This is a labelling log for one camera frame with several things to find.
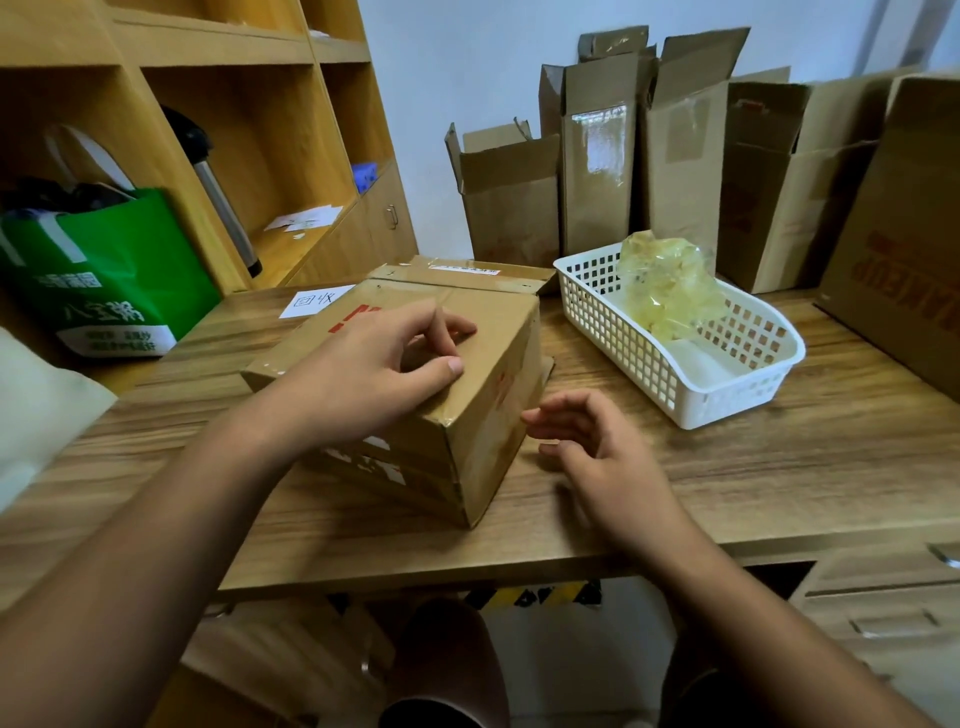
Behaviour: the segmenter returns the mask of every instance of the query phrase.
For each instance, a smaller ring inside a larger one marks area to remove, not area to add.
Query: right hand
[[[591,520],[653,575],[709,543],[677,500],[643,435],[605,395],[560,392],[522,414],[527,433],[557,457]]]

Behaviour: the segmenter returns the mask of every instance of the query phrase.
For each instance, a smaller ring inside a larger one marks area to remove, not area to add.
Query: yellow black hazard stripe
[[[478,611],[504,607],[532,607],[535,604],[554,606],[572,603],[599,607],[603,604],[603,588],[599,579],[590,579],[545,587],[474,589],[461,594],[461,599]]]

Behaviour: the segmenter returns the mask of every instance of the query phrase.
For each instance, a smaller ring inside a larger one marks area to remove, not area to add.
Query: sealed cardboard box
[[[542,392],[537,294],[553,277],[552,269],[420,256],[384,265],[242,375],[251,389],[262,389],[359,311],[433,298],[467,317],[477,332],[458,342],[464,373],[456,382],[363,442],[311,453],[304,464],[473,527],[523,440],[520,412]]]
[[[621,53],[642,53],[650,37],[649,25],[633,25],[615,31],[583,33],[577,42],[577,55],[580,63],[595,61]]]
[[[818,305],[960,401],[960,78],[900,81]]]
[[[902,72],[731,82],[719,273],[750,293],[820,282]]]
[[[657,237],[686,238],[711,254],[720,224],[727,81],[749,32],[669,37],[642,120],[647,183],[637,201],[650,229]]]
[[[560,255],[560,137],[530,135],[526,121],[444,139],[464,200],[473,257],[549,266]]]
[[[637,108],[657,59],[637,53],[540,72],[540,128],[561,131],[563,252],[574,255],[630,232]]]

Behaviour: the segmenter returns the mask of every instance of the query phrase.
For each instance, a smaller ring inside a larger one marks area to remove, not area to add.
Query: left hand
[[[250,418],[280,462],[310,449],[362,440],[443,390],[463,373],[451,332],[476,325],[435,300],[362,313],[289,372],[245,402]],[[402,373],[407,347],[422,335],[436,354]]]

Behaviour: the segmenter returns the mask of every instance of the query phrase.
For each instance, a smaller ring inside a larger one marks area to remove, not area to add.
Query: forearm
[[[781,724],[935,726],[706,535],[701,533],[683,560],[665,566],[659,581],[696,631],[712,642],[724,667]]]
[[[4,616],[6,725],[142,722],[282,475],[256,438],[212,424]]]

